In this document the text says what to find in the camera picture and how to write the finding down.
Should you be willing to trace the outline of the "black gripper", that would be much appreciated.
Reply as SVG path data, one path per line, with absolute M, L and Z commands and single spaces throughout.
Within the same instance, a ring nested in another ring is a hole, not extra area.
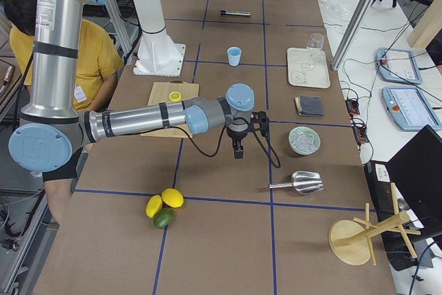
M 247 136 L 248 129 L 248 124 L 229 124 L 227 126 L 227 135 L 232 139 L 235 159 L 243 158 L 244 148 L 242 140 Z

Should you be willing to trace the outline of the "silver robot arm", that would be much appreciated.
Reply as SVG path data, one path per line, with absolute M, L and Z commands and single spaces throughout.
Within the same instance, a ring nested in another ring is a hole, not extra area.
M 20 126 L 9 139 L 12 159 L 48 174 L 84 146 L 186 124 L 193 134 L 230 126 L 251 113 L 253 89 L 234 84 L 215 100 L 194 97 L 127 111 L 105 111 L 105 79 L 123 65 L 108 33 L 83 18 L 90 0 L 4 0 L 10 45 L 30 88 Z

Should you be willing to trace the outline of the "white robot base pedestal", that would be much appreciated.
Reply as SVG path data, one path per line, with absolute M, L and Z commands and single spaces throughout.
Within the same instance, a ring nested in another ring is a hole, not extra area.
M 160 0 L 133 0 L 142 30 L 136 75 L 178 77 L 181 73 L 186 46 L 176 44 L 166 31 Z

